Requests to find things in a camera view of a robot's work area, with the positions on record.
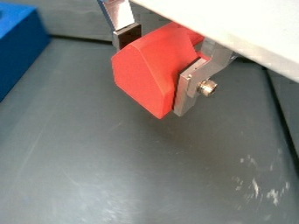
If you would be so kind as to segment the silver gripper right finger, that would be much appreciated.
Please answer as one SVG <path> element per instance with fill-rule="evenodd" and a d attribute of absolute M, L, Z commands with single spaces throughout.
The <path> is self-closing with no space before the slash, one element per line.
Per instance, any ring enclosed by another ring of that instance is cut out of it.
<path fill-rule="evenodd" d="M 238 57 L 234 51 L 210 38 L 203 40 L 199 54 L 199 58 L 180 72 L 172 105 L 178 116 L 183 116 L 192 108 L 199 95 L 208 97 L 215 93 L 218 84 L 211 76 Z"/>

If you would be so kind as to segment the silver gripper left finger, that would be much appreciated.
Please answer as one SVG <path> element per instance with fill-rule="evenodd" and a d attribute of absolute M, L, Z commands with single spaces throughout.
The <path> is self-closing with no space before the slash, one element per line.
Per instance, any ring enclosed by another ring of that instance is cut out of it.
<path fill-rule="evenodd" d="M 135 21 L 128 0 L 97 0 L 112 31 L 112 44 L 120 51 L 141 37 L 141 25 Z"/>

